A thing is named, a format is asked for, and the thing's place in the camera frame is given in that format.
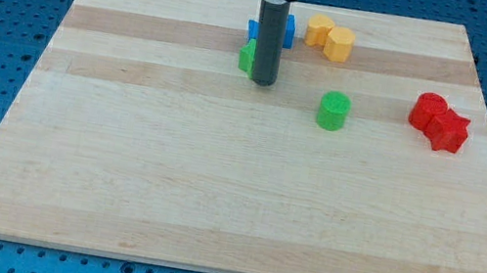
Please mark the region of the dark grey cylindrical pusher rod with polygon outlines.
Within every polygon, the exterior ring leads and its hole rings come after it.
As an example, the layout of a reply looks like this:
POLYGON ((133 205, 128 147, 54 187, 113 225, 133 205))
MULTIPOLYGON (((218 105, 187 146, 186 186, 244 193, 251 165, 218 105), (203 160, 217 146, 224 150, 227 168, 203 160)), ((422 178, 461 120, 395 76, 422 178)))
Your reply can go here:
POLYGON ((273 4, 261 1, 258 34, 251 78, 255 84, 268 87, 276 82, 287 30, 289 2, 273 4))

